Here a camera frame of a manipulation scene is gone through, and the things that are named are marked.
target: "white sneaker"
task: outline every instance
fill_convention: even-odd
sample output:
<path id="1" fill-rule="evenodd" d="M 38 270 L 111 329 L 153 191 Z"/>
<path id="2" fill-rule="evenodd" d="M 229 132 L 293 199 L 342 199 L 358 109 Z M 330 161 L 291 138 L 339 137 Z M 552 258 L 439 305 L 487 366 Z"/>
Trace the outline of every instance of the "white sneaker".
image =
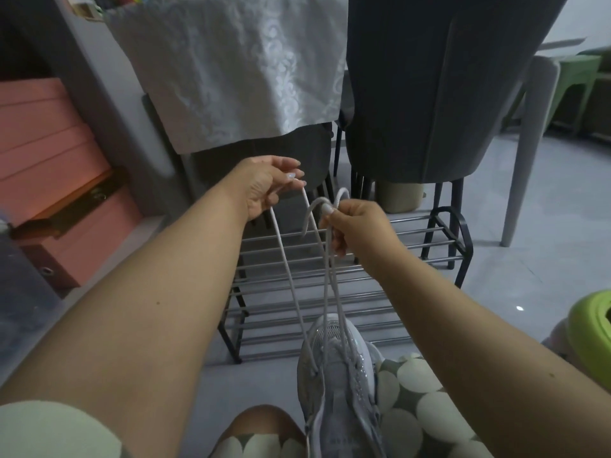
<path id="1" fill-rule="evenodd" d="M 375 370 L 367 344 L 347 321 L 351 341 L 341 343 L 337 314 L 327 316 L 325 361 L 324 316 L 308 331 L 297 366 L 299 402 L 305 416 L 309 458 L 386 457 L 375 404 Z M 312 348 L 314 372 L 306 345 Z"/>

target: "white shoelace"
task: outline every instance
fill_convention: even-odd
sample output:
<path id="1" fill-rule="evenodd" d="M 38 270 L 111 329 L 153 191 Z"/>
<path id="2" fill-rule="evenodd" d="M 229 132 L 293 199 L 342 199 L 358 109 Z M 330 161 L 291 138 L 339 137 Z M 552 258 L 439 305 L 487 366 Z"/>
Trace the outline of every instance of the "white shoelace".
<path id="1" fill-rule="evenodd" d="M 335 253 L 331 250 L 331 241 L 333 238 L 333 227 L 331 224 L 328 224 L 326 235 L 325 235 L 325 245 L 323 245 L 322 240 L 320 239 L 320 234 L 318 231 L 318 226 L 316 224 L 316 220 L 314 219 L 314 215 L 312 214 L 312 210 L 320 205 L 326 205 L 331 208 L 338 208 L 340 200 L 342 196 L 346 195 L 349 197 L 348 190 L 346 188 L 340 188 L 337 192 L 337 196 L 335 198 L 335 204 L 333 204 L 330 200 L 325 197 L 320 197 L 315 199 L 312 204 L 309 203 L 306 195 L 306 190 L 301 190 L 305 205 L 307 206 L 307 214 L 304 219 L 304 226 L 302 230 L 302 236 L 305 236 L 308 229 L 308 222 L 312 225 L 312 228 L 315 232 L 318 245 L 321 249 L 321 253 L 323 255 L 323 260 L 325 261 L 325 282 L 324 282 L 324 290 L 323 290 L 323 365 L 327 360 L 327 340 L 328 340 L 328 323 L 327 323 L 327 308 L 329 306 L 329 282 L 331 282 L 331 288 L 335 295 L 335 304 L 337 306 L 337 316 L 339 320 L 340 334 L 345 337 L 340 337 L 341 340 L 341 349 L 345 360 L 347 363 L 352 363 L 355 360 L 358 360 L 358 357 L 355 356 L 355 347 L 352 343 L 352 338 L 349 334 L 348 326 L 346 324 L 346 315 L 344 314 L 343 307 L 341 306 L 340 293 L 337 285 L 337 276 L 335 273 Z M 297 318 L 299 320 L 299 325 L 301 326 L 301 333 L 304 337 L 306 349 L 309 355 L 310 362 L 312 364 L 312 369 L 315 373 L 318 372 L 319 367 L 317 366 L 314 360 L 314 354 L 312 352 L 312 347 L 307 338 L 306 325 L 304 323 L 303 317 L 301 315 L 301 308 L 299 307 L 299 299 L 297 298 L 297 291 L 295 290 L 295 285 L 293 282 L 293 276 L 291 274 L 290 267 L 288 265 L 288 261 L 286 259 L 286 253 L 284 250 L 284 245 L 282 243 L 282 237 L 280 235 L 280 230 L 278 228 L 278 222 L 276 220 L 276 215 L 274 214 L 274 209 L 270 209 L 272 223 L 274 224 L 274 230 L 276 232 L 276 238 L 278 239 L 278 245 L 280 247 L 280 254 L 282 255 L 282 261 L 284 262 L 284 268 L 286 270 L 286 276 L 288 277 L 288 285 L 291 288 L 291 294 L 293 295 L 293 300 L 295 303 L 295 310 L 297 311 Z"/>

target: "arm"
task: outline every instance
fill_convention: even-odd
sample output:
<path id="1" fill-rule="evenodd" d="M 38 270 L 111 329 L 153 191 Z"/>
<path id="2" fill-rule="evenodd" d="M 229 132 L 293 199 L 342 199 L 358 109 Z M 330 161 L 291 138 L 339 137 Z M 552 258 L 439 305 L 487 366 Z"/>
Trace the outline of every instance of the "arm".
<path id="1" fill-rule="evenodd" d="M 378 205 L 343 201 L 328 221 L 338 230 L 335 249 L 352 249 L 382 285 L 495 457 L 611 453 L 607 392 L 410 254 Z"/>
<path id="2" fill-rule="evenodd" d="M 244 225 L 300 189 L 294 159 L 242 161 L 172 226 L 97 284 L 36 346 L 0 404 L 54 400 L 115 432 L 134 457 L 177 455 Z"/>

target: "beige bin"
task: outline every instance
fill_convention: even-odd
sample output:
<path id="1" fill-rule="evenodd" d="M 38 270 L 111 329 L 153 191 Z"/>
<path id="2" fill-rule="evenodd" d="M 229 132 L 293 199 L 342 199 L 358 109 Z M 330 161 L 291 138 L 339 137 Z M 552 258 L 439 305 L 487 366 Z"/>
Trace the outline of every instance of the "beige bin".
<path id="1" fill-rule="evenodd" d="M 376 181 L 376 202 L 388 214 L 415 211 L 422 204 L 424 185 Z"/>

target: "fingernail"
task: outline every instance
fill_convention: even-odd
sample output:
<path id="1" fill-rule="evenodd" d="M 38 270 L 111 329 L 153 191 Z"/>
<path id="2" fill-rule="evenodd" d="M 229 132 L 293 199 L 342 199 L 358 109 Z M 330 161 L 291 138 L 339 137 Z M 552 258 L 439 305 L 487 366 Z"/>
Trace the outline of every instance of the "fingernail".
<path id="1" fill-rule="evenodd" d="M 331 215 L 333 213 L 333 207 L 328 204 L 323 204 L 323 206 L 320 207 L 320 211 L 322 215 Z"/>

